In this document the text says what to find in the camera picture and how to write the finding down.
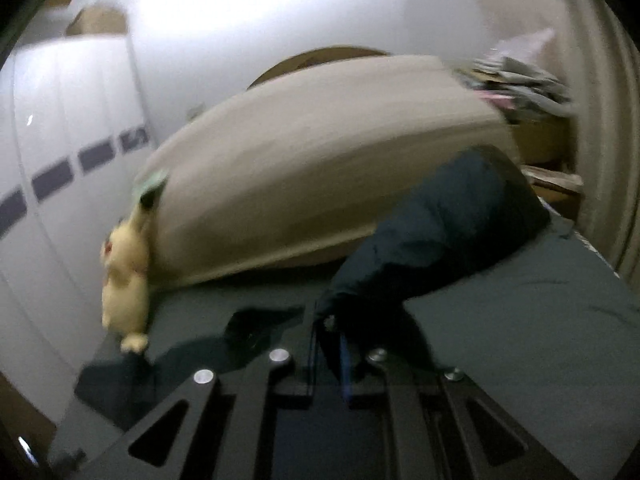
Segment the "beige pleated curtain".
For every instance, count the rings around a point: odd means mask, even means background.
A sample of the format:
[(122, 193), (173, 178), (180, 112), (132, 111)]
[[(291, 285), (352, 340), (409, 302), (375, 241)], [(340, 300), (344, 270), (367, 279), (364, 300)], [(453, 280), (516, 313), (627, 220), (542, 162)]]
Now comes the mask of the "beige pleated curtain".
[(563, 0), (576, 164), (585, 183), (582, 234), (639, 284), (639, 50), (604, 0)]

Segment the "wooden bedside shelf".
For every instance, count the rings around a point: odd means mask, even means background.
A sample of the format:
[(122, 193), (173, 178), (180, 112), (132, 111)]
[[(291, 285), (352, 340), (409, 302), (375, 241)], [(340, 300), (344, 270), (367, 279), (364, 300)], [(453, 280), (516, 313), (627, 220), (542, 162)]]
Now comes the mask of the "wooden bedside shelf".
[(550, 115), (510, 118), (509, 128), (537, 195), (564, 218), (575, 220), (584, 180), (574, 166), (570, 121)]

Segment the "pile of papers and bags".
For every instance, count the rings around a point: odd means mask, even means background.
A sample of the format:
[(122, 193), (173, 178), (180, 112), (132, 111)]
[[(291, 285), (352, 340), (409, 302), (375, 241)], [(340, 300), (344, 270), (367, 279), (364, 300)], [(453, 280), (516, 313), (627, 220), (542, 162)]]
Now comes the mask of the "pile of papers and bags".
[(555, 30), (547, 27), (498, 41), (489, 51), (454, 73), (470, 89), (515, 120), (570, 118), (570, 89), (544, 68), (553, 51)]

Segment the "grey bed sheet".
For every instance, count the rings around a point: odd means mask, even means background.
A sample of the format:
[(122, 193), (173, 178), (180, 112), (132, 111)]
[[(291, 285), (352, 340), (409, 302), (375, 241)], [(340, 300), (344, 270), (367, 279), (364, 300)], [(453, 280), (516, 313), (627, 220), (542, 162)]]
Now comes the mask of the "grey bed sheet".
[[(549, 214), (549, 225), (512, 256), (406, 300), (390, 330), (363, 350), (422, 337), (437, 367), (469, 376), (573, 479), (634, 479), (638, 300)], [(179, 344), (222, 335), (242, 308), (303, 307), (300, 321), (259, 355), (280, 347), (316, 352), (310, 403), (278, 411), (271, 479), (397, 479), (381, 391), (349, 400), (341, 362), (330, 361), (314, 328), (314, 306), (343, 263), (243, 273), (165, 295), (158, 305), (149, 362)], [(76, 479), (131, 428), (118, 428), (76, 398), (52, 445), (51, 477)]]

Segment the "yellow Pikachu plush toy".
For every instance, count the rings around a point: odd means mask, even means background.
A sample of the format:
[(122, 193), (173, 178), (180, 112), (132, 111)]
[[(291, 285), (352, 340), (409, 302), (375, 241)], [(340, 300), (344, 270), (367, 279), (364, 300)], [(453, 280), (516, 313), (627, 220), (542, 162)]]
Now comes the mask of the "yellow Pikachu plush toy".
[(143, 192), (131, 214), (114, 226), (101, 246), (101, 323), (104, 330), (120, 337), (122, 353), (141, 354), (149, 344), (149, 227), (157, 196), (157, 190)]

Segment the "brown wooden headboard arch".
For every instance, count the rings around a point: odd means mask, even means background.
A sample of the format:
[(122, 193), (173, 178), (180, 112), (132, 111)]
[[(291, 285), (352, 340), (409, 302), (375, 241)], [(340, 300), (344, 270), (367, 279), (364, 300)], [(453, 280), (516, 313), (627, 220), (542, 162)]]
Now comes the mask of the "brown wooden headboard arch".
[(251, 89), (266, 81), (318, 65), (347, 61), (353, 58), (370, 58), (371, 56), (389, 55), (390, 52), (383, 50), (353, 46), (332, 46), (309, 50), (286, 58), (280, 63), (273, 65), (269, 70), (266, 70), (265, 73), (262, 73), (255, 79), (248, 88)]

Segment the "dark navy puffer jacket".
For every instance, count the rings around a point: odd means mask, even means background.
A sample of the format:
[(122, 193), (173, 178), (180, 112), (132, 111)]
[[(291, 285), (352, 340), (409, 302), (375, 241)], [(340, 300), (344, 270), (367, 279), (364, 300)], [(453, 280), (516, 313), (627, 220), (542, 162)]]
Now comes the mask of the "dark navy puffer jacket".
[[(549, 211), (524, 174), (498, 148), (457, 154), (378, 225), (322, 292), (314, 328), (330, 361), (341, 362), (344, 342), (361, 349), (373, 344), (406, 300), (489, 269), (549, 223)], [(197, 370), (242, 370), (303, 313), (301, 306), (242, 308), (222, 335), (179, 344), (155, 362), (127, 352), (86, 366), (75, 396), (127, 430)]]

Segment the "beige upholstered headboard cushion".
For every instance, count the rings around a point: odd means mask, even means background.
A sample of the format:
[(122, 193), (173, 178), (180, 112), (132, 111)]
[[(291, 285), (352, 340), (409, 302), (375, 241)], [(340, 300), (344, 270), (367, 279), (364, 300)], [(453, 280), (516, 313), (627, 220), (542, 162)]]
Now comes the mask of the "beige upholstered headboard cushion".
[(347, 255), (425, 176), (475, 145), (520, 153), (503, 116), (438, 58), (354, 58), (232, 96), (146, 160), (166, 174), (150, 281), (190, 286)]

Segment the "green plastic wrapper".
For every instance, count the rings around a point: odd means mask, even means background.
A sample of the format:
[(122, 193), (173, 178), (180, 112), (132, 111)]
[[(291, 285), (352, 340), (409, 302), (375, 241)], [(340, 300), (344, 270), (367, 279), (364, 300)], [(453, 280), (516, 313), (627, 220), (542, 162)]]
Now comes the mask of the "green plastic wrapper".
[(168, 172), (165, 170), (154, 171), (137, 182), (132, 188), (132, 196), (138, 200), (147, 192), (154, 192), (162, 188), (168, 179)]

